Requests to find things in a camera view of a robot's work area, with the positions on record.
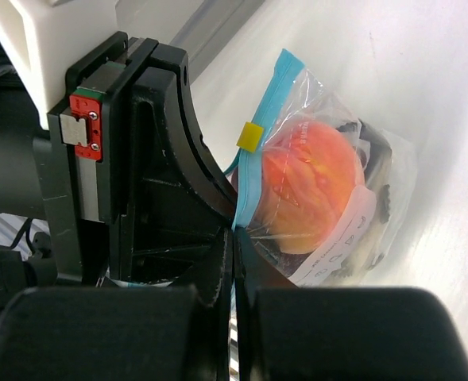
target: clear plastic bag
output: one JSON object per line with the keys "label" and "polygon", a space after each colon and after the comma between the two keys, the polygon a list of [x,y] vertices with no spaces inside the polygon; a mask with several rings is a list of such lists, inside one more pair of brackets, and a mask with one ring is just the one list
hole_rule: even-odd
{"label": "clear plastic bag", "polygon": [[405,140],[362,123],[283,51],[233,174],[235,226],[300,286],[355,283],[389,250],[416,179]]}

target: orange fruit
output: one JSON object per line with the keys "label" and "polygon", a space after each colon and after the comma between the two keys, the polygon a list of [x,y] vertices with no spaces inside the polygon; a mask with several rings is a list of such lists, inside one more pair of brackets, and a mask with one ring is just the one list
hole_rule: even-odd
{"label": "orange fruit", "polygon": [[335,228],[364,174],[350,142],[330,125],[287,123],[263,148],[255,218],[282,252],[306,254]]}

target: black cable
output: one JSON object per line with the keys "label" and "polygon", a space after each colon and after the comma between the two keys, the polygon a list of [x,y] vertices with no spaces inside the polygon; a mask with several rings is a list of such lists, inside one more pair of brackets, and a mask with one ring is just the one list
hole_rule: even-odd
{"label": "black cable", "polygon": [[36,248],[33,245],[33,242],[30,240],[30,228],[32,225],[29,225],[29,228],[25,231],[25,242],[29,246],[30,254],[33,255],[36,253]]}
{"label": "black cable", "polygon": [[33,223],[32,218],[27,218],[23,225],[21,226],[20,230],[18,230],[17,235],[15,236],[13,243],[10,246],[10,250],[13,250],[18,246],[21,241],[21,238],[24,236],[25,232],[30,229],[31,224]]}

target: white surface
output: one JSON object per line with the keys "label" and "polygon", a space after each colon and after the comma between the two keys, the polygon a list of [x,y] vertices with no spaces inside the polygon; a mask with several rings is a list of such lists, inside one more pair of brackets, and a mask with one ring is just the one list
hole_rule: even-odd
{"label": "white surface", "polygon": [[117,32],[115,0],[0,0],[0,41],[48,129],[66,70]]}
{"label": "white surface", "polygon": [[436,294],[468,352],[468,2],[267,1],[193,84],[223,167],[282,48],[360,118],[415,143],[420,174],[408,218],[365,284]]}
{"label": "white surface", "polygon": [[153,38],[169,44],[203,0],[120,0],[120,30],[132,37]]}

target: blue zipper seal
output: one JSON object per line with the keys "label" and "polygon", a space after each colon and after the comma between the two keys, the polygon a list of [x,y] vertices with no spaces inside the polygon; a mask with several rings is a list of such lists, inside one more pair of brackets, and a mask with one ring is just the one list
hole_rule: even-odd
{"label": "blue zipper seal", "polygon": [[239,149],[234,162],[225,171],[228,174],[238,167],[238,200],[232,230],[236,226],[248,226],[257,210],[262,191],[262,148],[276,124],[296,77],[303,69],[304,64],[291,52],[286,49],[281,51],[273,78],[252,120],[252,123],[264,129],[257,150],[251,153]]}

